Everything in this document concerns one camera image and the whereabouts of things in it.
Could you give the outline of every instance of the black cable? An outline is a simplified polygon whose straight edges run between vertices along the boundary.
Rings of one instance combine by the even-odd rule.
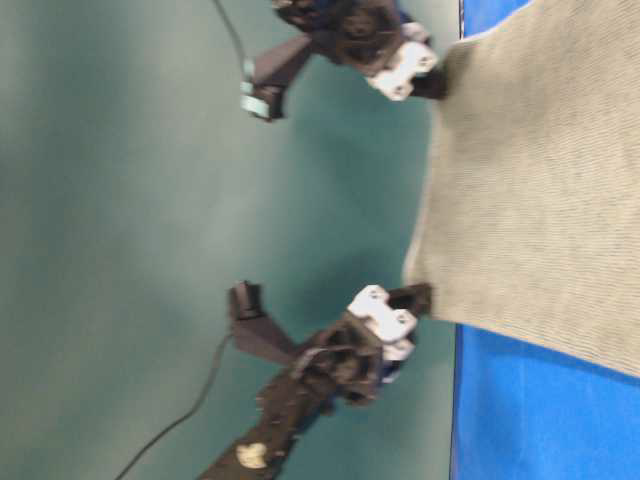
[[[169,433],[175,427],[180,425],[182,422],[188,420],[193,415],[195,415],[195,413],[198,411],[198,409],[204,403],[204,400],[207,398],[207,394],[209,393],[209,390],[211,390],[211,387],[213,386],[213,383],[214,383],[214,381],[216,379],[216,376],[218,374],[218,370],[220,369],[220,362],[222,360],[222,354],[224,353],[224,349],[227,346],[227,343],[229,342],[230,339],[231,339],[231,334],[228,334],[218,344],[218,347],[216,348],[216,353],[213,356],[213,363],[211,365],[211,370],[209,371],[209,376],[207,377],[207,381],[205,382],[204,386],[202,387],[202,390],[200,391],[200,394],[198,395],[198,398],[196,399],[196,401],[193,404],[193,406],[184,415],[182,415],[180,418],[178,418],[177,420],[174,420],[169,425],[167,425],[165,428],[163,428],[160,431],[160,433],[158,433],[155,437],[153,437],[151,440],[149,440],[140,450],[138,450],[138,452],[133,456],[133,458],[129,461],[129,463],[118,474],[118,476],[115,478],[115,480],[122,480],[124,478],[124,476],[127,473],[129,473],[129,470],[131,470],[134,467],[134,465],[136,463],[138,463],[138,460],[140,460],[140,458],[145,453],[147,453],[147,451],[151,447],[153,447],[162,437],[164,437],[167,433]]]
[[[236,56],[238,57],[238,63],[240,64],[240,72],[242,73],[242,76],[246,78],[247,73],[245,72],[244,62],[247,59],[247,54],[245,53],[244,45],[242,44],[242,39],[240,38],[240,35],[238,34],[238,31],[236,30],[236,28],[233,26],[233,23],[229,19],[229,16],[227,15],[227,12],[225,11],[222,4],[220,3],[220,0],[211,0],[211,1],[213,2],[213,6],[216,7],[216,10],[218,11],[218,15],[220,15],[220,18],[222,19],[222,23],[224,23],[224,26],[226,27],[227,32],[231,37],[231,42],[233,43],[233,48],[236,51]]]

